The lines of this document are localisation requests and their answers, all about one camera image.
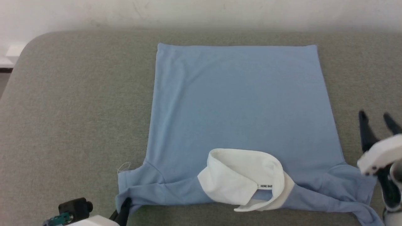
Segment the white fabric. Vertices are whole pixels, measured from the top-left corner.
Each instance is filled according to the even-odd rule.
[[[235,209],[238,212],[279,208],[294,186],[281,163],[272,155],[224,148],[210,151],[207,167],[198,174],[198,180],[212,200],[241,205]],[[272,186],[271,200],[251,200],[258,185]]]

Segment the clothing label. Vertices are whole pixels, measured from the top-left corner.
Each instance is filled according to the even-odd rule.
[[[272,185],[258,185],[258,189],[261,189],[261,190],[272,190]]]

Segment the blue fabric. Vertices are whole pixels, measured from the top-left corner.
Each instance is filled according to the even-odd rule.
[[[367,206],[375,179],[345,163],[315,45],[159,44],[146,158],[119,174],[117,208],[127,196],[136,205],[211,202],[183,190],[197,187],[214,148],[276,157],[298,185],[285,207],[351,211],[378,225],[367,223],[379,220]]]

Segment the floor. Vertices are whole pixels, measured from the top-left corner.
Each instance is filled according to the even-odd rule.
[[[8,73],[0,73],[0,99],[3,94],[4,89],[6,88],[10,75],[11,74],[8,74]]]

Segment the white wall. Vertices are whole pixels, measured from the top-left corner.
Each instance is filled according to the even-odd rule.
[[[0,64],[40,34],[105,27],[402,31],[402,0],[0,0]]]

